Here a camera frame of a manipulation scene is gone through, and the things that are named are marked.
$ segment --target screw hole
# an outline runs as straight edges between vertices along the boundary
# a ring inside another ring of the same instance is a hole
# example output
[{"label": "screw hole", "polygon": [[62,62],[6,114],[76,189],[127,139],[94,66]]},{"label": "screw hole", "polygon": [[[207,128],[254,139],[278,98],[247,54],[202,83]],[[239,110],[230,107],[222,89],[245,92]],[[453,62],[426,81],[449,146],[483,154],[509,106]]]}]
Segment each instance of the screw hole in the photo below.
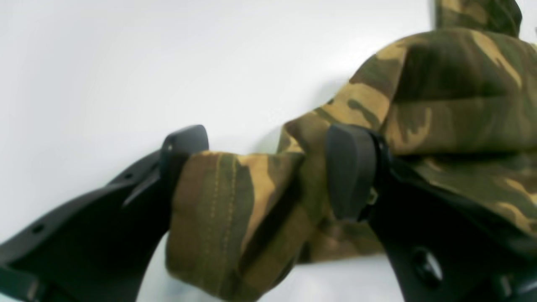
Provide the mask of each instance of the screw hole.
[{"label": "screw hole", "polygon": [[43,232],[44,229],[45,229],[44,225],[38,225],[38,226],[36,226],[35,228],[32,229],[32,233],[39,234],[39,233]]},{"label": "screw hole", "polygon": [[414,252],[412,264],[419,279],[427,287],[435,289],[442,283],[442,267],[436,257],[427,249],[419,248]]}]

